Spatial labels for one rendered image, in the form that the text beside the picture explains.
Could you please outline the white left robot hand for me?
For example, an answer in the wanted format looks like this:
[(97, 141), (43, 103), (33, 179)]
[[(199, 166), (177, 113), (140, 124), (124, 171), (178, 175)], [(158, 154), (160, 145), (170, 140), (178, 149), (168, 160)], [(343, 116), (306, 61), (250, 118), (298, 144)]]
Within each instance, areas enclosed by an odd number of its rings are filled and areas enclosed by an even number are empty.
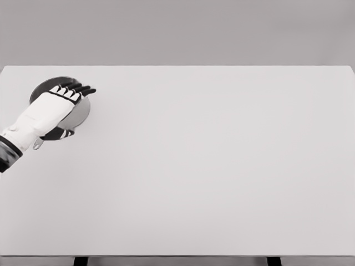
[(61, 140), (75, 134), (58, 126), (81, 101), (97, 90), (81, 83), (61, 83), (42, 93), (26, 109), (37, 136), (43, 141)]

